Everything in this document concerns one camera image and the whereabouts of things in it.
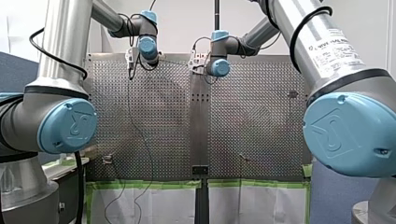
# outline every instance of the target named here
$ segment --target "label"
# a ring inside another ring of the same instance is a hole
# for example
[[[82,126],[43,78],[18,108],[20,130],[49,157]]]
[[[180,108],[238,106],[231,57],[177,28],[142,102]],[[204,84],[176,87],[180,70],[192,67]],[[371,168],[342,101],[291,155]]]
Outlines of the label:
[[[343,66],[364,65],[356,50],[349,44],[344,33],[329,30],[330,36],[319,40],[308,50],[308,54],[322,77],[331,77]]]

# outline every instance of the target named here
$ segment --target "pegboard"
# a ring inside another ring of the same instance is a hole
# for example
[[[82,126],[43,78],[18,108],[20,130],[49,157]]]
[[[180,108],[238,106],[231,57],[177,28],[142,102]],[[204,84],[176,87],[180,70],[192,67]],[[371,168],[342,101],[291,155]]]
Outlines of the pegboard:
[[[231,74],[212,86],[188,71],[189,57],[167,55],[153,72],[137,66],[129,81],[123,54],[90,56],[99,126],[87,178],[192,179],[199,161],[209,178],[300,180],[310,158],[304,81],[289,57],[232,57]],[[106,155],[113,163],[104,164]]]
[[[231,74],[212,86],[210,178],[301,179],[309,163],[303,77],[287,57],[260,57],[235,59]]]
[[[131,81],[123,54],[91,55],[88,82],[98,128],[88,179],[191,179],[186,63],[160,63],[152,72],[137,66]],[[113,162],[104,164],[109,155]]]

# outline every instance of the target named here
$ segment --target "gray wall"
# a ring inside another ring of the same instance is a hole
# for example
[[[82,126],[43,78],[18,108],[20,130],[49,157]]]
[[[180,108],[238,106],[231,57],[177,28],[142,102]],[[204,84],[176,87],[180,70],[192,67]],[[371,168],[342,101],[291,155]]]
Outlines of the gray wall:
[[[352,206],[370,199],[376,183],[376,179],[339,175],[315,161],[310,224],[350,224]]]

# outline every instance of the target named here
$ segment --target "robotic arm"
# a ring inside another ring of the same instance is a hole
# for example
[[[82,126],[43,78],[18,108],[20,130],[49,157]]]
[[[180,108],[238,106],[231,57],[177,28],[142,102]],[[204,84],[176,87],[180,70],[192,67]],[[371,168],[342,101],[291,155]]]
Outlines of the robotic arm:
[[[37,152],[78,152],[95,133],[83,88],[91,17],[113,37],[138,36],[141,60],[158,63],[155,13],[124,19],[100,0],[49,1],[37,79],[23,94],[0,92],[0,223],[59,222],[58,186],[47,181]]]
[[[280,31],[310,89],[304,138],[314,156],[343,175],[396,175],[396,84],[389,73],[364,64],[319,0],[253,2],[268,17],[242,38],[215,31],[206,72],[227,76],[228,54],[255,55]]]

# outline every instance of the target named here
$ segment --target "green tape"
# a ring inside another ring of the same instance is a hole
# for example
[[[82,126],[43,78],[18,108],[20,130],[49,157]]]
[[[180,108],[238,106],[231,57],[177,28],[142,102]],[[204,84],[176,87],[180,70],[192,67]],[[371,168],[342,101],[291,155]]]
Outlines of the green tape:
[[[306,189],[305,195],[305,224],[309,224],[309,218],[311,218],[311,185],[309,184]]]
[[[173,182],[157,182],[144,180],[119,180],[119,181],[101,181],[89,182],[87,186],[93,189],[198,189],[201,187],[200,181],[173,181]]]
[[[91,224],[92,197],[93,197],[93,188],[92,188],[92,186],[87,185],[85,188],[85,198],[87,200],[87,202],[86,202],[87,224]]]
[[[282,189],[308,189],[310,182],[279,182],[250,179],[209,180],[210,188],[232,188],[239,186],[282,188]]]
[[[303,172],[306,178],[312,176],[312,164],[303,165]]]

